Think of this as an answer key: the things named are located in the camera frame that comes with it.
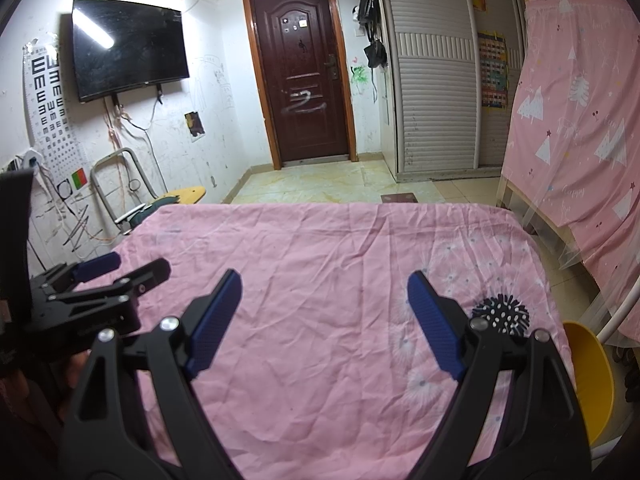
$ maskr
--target eye chart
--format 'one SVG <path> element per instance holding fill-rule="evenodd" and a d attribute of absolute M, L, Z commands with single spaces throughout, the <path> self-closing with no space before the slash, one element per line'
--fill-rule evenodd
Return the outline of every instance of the eye chart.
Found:
<path fill-rule="evenodd" d="M 44 157 L 46 175 L 66 200 L 87 183 L 86 157 L 68 120 L 57 40 L 28 43 L 22 61 L 35 148 Z"/>

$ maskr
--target black bag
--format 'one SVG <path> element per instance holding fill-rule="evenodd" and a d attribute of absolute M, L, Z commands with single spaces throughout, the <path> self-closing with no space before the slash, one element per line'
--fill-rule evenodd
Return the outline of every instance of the black bag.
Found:
<path fill-rule="evenodd" d="M 380 40 L 374 40 L 366 46 L 364 53 L 369 60 L 369 68 L 386 65 L 386 49 Z"/>
<path fill-rule="evenodd" d="M 360 25 L 370 25 L 376 22 L 378 15 L 378 0 L 360 0 L 358 6 L 358 23 Z"/>

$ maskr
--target calendar poster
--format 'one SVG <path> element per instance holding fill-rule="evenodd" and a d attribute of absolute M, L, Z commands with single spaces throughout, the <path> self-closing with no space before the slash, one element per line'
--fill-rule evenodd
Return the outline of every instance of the calendar poster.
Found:
<path fill-rule="evenodd" d="M 24 47 L 24 90 L 34 148 L 44 157 L 44 173 L 63 199 L 87 184 L 84 150 L 69 121 L 56 38 Z"/>
<path fill-rule="evenodd" d="M 482 80 L 482 106 L 507 108 L 507 46 L 499 34 L 480 32 L 480 73 Z"/>

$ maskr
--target tv screen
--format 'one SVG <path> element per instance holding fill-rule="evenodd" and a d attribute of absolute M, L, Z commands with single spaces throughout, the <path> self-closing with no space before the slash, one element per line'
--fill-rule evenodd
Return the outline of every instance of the tv screen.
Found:
<path fill-rule="evenodd" d="M 80 102 L 189 77 L 182 13 L 116 0 L 74 0 Z"/>

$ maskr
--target wooden door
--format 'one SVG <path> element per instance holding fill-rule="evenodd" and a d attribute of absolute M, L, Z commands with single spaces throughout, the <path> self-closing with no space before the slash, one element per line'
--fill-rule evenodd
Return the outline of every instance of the wooden door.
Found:
<path fill-rule="evenodd" d="M 349 153 L 329 0 L 251 3 L 281 160 Z"/>

